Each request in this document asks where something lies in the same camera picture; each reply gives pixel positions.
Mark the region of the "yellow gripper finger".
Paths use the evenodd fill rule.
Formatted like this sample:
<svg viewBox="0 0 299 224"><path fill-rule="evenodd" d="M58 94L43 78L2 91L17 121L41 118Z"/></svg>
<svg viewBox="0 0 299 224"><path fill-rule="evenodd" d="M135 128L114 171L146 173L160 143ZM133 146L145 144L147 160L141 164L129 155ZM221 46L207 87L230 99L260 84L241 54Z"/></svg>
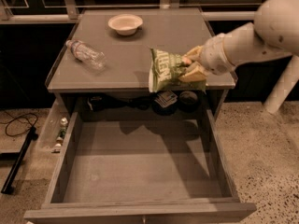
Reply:
<svg viewBox="0 0 299 224"><path fill-rule="evenodd" d="M201 46L196 46L190 49L183 55L182 61L187 65L190 65L194 62L198 62L200 60L201 51L202 51Z"/></svg>
<svg viewBox="0 0 299 224"><path fill-rule="evenodd" d="M197 82L206 80L208 71L198 62L194 62L186 68L186 73L178 79L182 82Z"/></svg>

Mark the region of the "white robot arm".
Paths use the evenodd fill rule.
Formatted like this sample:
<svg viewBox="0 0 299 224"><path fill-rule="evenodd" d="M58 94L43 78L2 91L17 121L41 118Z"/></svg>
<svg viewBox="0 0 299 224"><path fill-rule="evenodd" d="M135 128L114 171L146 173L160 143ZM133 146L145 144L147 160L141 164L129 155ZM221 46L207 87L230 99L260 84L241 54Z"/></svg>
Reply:
<svg viewBox="0 0 299 224"><path fill-rule="evenodd" d="M183 56L182 82L221 76L245 63L291 60L264 102L276 113L299 80L299 0L266 0L254 13L254 21L208 39Z"/></svg>

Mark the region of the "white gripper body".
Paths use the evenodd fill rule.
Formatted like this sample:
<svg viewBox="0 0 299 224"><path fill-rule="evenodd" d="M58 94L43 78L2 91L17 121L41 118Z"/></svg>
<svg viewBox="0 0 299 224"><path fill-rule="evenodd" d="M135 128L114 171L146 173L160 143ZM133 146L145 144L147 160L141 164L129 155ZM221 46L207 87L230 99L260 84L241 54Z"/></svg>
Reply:
<svg viewBox="0 0 299 224"><path fill-rule="evenodd" d="M208 73L221 76L235 70L235 65L230 61L225 48L225 40L228 37L227 34L220 33L208 39L203 45L200 64Z"/></svg>

